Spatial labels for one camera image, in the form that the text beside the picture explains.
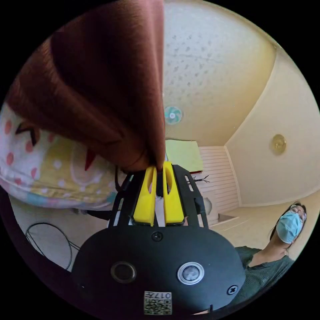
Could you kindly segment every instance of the cream wall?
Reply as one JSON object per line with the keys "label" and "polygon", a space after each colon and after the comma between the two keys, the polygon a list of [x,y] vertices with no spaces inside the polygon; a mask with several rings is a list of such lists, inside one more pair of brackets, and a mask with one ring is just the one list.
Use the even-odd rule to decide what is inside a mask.
{"label": "cream wall", "polygon": [[199,0],[165,1],[164,106],[182,121],[167,138],[223,146],[263,91],[275,48],[237,15]]}
{"label": "cream wall", "polygon": [[[307,208],[307,221],[300,236],[288,250],[290,258],[294,260],[306,245],[319,217],[320,191],[300,200]],[[223,235],[235,247],[247,246],[263,249],[269,241],[271,230],[278,218],[290,204],[291,202],[267,207],[237,208],[228,212],[228,215],[237,216],[238,219],[213,226],[210,229]]]}
{"label": "cream wall", "polygon": [[[275,134],[287,141],[275,156]],[[320,112],[299,69],[277,50],[274,69],[256,105],[226,143],[241,206],[294,201],[320,190]]]}

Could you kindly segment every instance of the surgical mask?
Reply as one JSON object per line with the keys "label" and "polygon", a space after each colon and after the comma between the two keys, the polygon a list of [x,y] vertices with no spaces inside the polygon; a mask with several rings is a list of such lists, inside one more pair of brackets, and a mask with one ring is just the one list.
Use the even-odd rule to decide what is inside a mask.
{"label": "surgical mask", "polygon": [[279,238],[285,243],[292,243],[302,229],[302,222],[297,213],[288,211],[280,217],[276,226]]}

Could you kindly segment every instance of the floor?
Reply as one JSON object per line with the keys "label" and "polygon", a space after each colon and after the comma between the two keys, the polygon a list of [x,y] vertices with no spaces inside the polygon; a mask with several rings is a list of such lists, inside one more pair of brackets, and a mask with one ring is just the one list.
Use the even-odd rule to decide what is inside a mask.
{"label": "floor", "polygon": [[[11,196],[9,198],[23,233],[26,233],[28,227],[34,223],[46,222],[60,228],[69,241],[81,247],[90,236],[108,227],[108,221],[87,214],[75,214],[72,209],[34,207]],[[164,226],[163,199],[158,197],[156,199],[156,215],[159,226]],[[40,249],[49,260],[65,269],[70,263],[67,270],[71,271],[78,251],[71,247],[72,255],[70,254],[69,244],[59,230],[48,225],[36,225],[29,229],[29,232],[32,236],[32,238],[28,237],[29,241],[36,250]]]}

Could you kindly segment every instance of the brown cloth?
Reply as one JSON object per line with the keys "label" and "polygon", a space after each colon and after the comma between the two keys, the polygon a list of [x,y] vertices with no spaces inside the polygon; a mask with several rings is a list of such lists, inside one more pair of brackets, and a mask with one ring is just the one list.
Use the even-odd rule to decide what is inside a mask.
{"label": "brown cloth", "polygon": [[32,54],[9,107],[123,170],[161,169],[163,20],[163,0],[118,0],[85,13]]}

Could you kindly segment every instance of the eyeglasses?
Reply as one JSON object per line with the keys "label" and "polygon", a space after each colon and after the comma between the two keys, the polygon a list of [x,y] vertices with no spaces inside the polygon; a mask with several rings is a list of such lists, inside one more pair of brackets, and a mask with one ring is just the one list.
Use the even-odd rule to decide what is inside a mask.
{"label": "eyeglasses", "polygon": [[[292,208],[299,208],[299,207],[300,207],[300,206],[297,206],[297,205],[293,204],[293,205],[290,207],[290,210],[291,210]],[[300,217],[301,222],[304,223],[304,222],[306,221],[306,219],[307,219],[307,214],[304,212],[304,210],[303,210],[303,209],[302,209],[302,210],[298,209],[298,211],[297,211],[296,213],[299,214],[299,217]]]}

